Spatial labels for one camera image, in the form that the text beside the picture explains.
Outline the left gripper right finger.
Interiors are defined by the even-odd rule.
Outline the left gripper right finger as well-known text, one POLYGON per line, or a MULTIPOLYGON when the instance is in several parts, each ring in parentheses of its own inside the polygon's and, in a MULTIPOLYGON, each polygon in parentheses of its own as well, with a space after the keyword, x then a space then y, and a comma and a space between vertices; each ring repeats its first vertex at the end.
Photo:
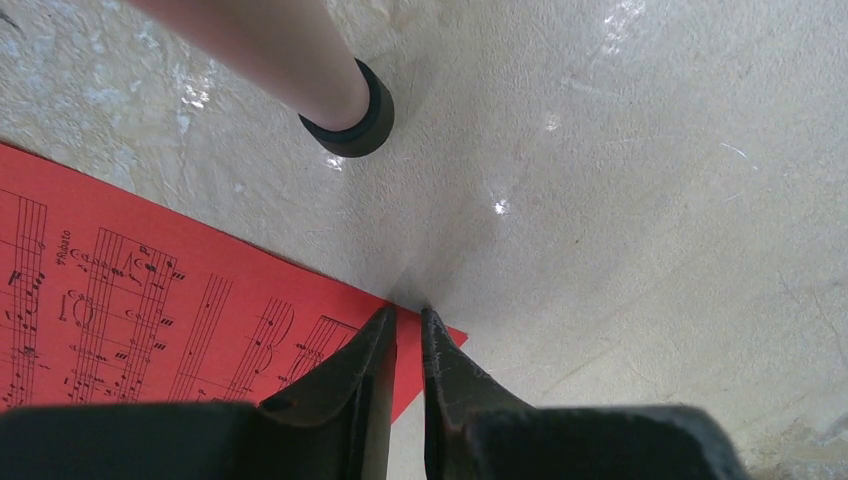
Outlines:
POLYGON ((421 312, 424 463, 430 479, 747 479, 705 411, 636 405, 537 408, 421 312))

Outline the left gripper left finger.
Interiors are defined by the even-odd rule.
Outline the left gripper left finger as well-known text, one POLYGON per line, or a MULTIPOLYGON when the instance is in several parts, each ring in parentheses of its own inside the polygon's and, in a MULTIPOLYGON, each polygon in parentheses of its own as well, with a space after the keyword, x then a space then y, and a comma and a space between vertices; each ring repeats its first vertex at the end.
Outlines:
POLYGON ((244 402, 27 407, 1 417, 5 479, 383 479, 396 311, 293 384, 244 402))

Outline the pink tripod music stand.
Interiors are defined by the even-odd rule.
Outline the pink tripod music stand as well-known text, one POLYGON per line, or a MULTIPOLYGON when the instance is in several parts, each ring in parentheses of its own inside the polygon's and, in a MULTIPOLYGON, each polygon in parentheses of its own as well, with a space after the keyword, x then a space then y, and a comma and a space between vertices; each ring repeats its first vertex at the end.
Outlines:
POLYGON ((357 59, 322 1, 136 1, 174 31, 297 112, 327 151, 360 158, 394 126, 386 85, 357 59))

